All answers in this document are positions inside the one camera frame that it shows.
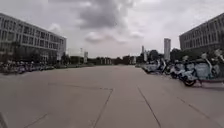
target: tree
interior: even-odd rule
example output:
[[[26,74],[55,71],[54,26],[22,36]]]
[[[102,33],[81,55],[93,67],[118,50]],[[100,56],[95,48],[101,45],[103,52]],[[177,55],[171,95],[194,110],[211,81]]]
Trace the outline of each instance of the tree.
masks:
[[[149,53],[149,60],[157,60],[159,59],[159,52],[157,50],[151,50]]]
[[[71,64],[78,64],[80,57],[79,56],[71,56],[69,60],[70,60]]]
[[[181,60],[183,56],[184,56],[184,53],[181,50],[176,49],[176,48],[174,48],[170,52],[170,60],[172,62],[174,62],[175,60]]]
[[[124,56],[121,63],[125,64],[125,65],[129,65],[130,64],[130,56]]]
[[[143,63],[144,62],[144,55],[143,53],[140,54],[140,56],[137,57],[137,63]]]
[[[62,64],[68,64],[69,63],[69,56],[65,53],[63,53],[61,57]]]
[[[183,59],[184,56],[189,56],[189,60],[196,60],[198,58],[200,58],[200,55],[196,52],[193,51],[181,51],[179,49],[174,48],[171,52],[170,52],[170,56],[171,56],[171,61],[174,62],[175,60],[179,60],[181,61]]]
[[[117,57],[116,59],[114,59],[114,64],[115,65],[122,64],[122,59],[120,57]]]

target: cloud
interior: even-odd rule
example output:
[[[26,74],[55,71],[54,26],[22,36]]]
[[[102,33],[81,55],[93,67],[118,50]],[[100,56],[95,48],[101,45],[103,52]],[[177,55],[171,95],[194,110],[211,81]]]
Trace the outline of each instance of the cloud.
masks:
[[[50,0],[51,2],[73,3],[83,7],[79,18],[81,28],[114,28],[123,25],[127,9],[132,7],[132,0]]]
[[[163,51],[179,35],[224,12],[223,0],[0,0],[0,12],[67,37],[70,54],[119,56],[141,45]]]
[[[61,26],[57,23],[52,23],[48,30],[56,34],[62,34]]]

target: ground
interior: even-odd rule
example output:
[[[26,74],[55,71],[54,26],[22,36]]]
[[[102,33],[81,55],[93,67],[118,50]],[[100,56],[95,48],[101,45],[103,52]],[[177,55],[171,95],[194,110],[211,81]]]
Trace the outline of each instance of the ground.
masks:
[[[8,128],[222,128],[224,89],[132,66],[0,75]]]

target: distant building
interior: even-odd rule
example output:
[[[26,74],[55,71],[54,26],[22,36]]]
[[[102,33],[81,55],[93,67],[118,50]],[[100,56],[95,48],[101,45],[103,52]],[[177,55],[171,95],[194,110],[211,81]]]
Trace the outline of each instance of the distant building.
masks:
[[[145,52],[145,47],[144,46],[142,46],[142,53],[144,53]]]
[[[183,51],[213,52],[224,48],[224,13],[180,35]]]
[[[84,52],[84,63],[88,62],[88,52]]]
[[[164,59],[170,60],[171,39],[164,39]]]
[[[36,52],[43,61],[60,60],[66,51],[66,38],[0,13],[0,61],[4,54],[13,54],[12,42],[20,44],[23,56]]]

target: concrete pavement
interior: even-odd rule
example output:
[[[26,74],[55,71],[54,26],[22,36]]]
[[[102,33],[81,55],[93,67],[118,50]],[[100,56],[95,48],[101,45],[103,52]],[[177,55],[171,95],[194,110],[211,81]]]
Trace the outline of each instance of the concrete pavement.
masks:
[[[0,77],[9,128],[222,128],[223,97],[131,66]]]

